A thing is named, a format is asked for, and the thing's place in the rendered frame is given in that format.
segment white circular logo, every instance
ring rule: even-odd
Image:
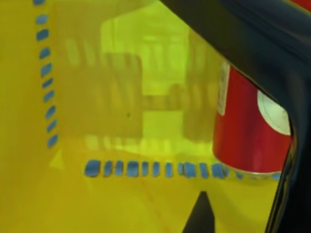
[[[261,91],[257,93],[257,102],[263,119],[272,129],[284,135],[291,135],[288,115],[285,109]]]

